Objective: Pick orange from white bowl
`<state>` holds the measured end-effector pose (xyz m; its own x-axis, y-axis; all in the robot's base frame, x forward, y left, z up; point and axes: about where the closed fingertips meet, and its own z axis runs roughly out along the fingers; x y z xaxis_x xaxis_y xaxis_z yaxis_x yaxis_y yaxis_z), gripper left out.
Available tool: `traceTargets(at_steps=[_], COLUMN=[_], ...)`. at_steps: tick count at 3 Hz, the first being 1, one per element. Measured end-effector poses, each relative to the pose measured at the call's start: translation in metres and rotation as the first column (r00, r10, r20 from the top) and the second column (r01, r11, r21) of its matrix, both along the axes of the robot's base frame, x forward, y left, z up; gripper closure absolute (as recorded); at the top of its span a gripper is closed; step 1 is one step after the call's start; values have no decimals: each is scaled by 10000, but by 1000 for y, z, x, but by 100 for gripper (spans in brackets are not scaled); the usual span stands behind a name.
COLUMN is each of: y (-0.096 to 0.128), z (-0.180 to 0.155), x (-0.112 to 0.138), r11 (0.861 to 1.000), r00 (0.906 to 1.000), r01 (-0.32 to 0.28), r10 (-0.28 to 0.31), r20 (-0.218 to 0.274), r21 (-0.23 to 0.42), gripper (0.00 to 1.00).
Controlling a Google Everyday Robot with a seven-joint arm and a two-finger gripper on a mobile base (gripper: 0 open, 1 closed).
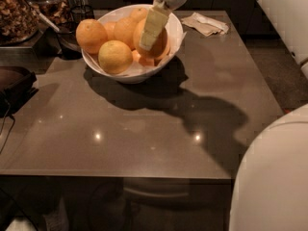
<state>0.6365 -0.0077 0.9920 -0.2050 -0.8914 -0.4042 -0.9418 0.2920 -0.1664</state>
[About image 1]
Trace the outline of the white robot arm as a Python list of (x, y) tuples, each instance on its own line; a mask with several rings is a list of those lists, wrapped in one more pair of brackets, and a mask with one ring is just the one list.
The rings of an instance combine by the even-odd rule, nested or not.
[[(259, 0), (270, 22), (307, 70), (308, 0)], [(239, 166), (229, 231), (308, 231), (308, 106), (269, 125)]]

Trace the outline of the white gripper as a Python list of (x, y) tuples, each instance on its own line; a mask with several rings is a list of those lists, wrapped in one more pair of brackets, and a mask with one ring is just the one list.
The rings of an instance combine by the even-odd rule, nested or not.
[(170, 10), (174, 11), (183, 6), (187, 0), (153, 0), (141, 33), (140, 47), (151, 50), (159, 35), (165, 29)]

